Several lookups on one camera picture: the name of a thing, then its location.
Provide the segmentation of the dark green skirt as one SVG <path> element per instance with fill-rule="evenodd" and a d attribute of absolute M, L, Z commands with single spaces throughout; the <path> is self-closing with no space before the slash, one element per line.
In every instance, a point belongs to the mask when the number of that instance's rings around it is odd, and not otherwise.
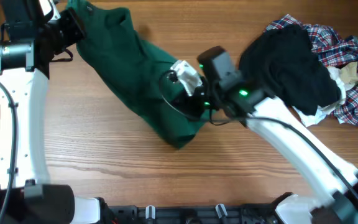
<path fill-rule="evenodd" d="M 177 59 L 138 34 L 126 7 L 101 9 L 84 0 L 69 0 L 67 6 L 85 27 L 77 51 L 106 86 L 171 146 L 180 149 L 193 140 L 206 121 L 174 110 L 185 89 L 162 78 Z"/>

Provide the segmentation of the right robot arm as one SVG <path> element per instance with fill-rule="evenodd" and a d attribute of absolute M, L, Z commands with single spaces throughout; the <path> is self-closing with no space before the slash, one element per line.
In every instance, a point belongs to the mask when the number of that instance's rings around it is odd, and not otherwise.
<path fill-rule="evenodd" d="M 268 223 L 358 223 L 358 168 L 308 131 L 261 79 L 235 68 L 220 46 L 198 56 L 200 69 L 184 60 L 168 72 L 201 108 L 223 110 L 270 143 L 307 181 L 312 197 L 289 193 L 271 204 Z"/>

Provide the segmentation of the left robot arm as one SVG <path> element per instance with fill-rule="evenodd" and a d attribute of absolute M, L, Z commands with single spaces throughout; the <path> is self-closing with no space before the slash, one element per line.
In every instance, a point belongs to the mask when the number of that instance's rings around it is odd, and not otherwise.
<path fill-rule="evenodd" d="M 49 66 L 85 37 L 72 8 L 55 1 L 1 1 L 0 223 L 100 223 L 97 198 L 52 184 L 45 158 Z"/>

